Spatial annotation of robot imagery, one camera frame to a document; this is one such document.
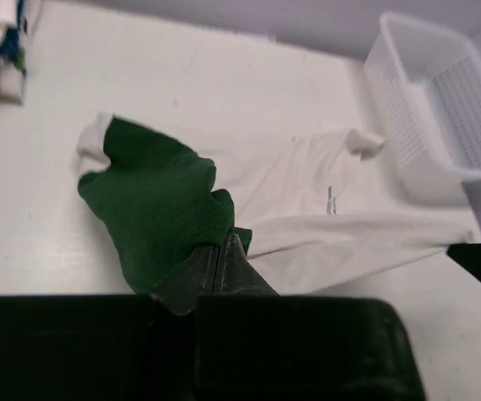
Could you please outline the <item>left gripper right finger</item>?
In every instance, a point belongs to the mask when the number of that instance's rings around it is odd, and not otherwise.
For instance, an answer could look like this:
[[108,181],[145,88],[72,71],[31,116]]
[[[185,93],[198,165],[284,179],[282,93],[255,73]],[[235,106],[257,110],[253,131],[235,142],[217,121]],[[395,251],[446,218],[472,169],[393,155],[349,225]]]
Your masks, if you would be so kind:
[[217,292],[219,294],[241,294],[270,296],[277,292],[248,262],[235,233],[230,233],[220,249],[217,262]]

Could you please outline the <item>white green raglan t-shirt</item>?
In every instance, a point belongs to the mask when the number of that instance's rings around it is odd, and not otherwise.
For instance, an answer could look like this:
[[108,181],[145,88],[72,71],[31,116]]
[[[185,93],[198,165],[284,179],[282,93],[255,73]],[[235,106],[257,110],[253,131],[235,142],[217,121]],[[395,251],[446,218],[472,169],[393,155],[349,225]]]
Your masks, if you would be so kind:
[[382,146],[356,129],[288,140],[201,135],[185,145],[100,114],[77,143],[77,189],[137,293],[195,250],[235,239],[279,293],[314,292],[473,239],[456,222],[371,206],[357,178]]

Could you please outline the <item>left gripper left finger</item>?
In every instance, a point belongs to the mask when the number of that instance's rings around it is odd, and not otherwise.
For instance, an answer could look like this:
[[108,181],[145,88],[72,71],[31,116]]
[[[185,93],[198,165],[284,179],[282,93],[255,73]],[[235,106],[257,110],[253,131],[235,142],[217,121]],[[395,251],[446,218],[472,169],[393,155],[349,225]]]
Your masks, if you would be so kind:
[[150,296],[175,316],[191,313],[200,294],[212,293],[218,248],[198,246],[150,291]]

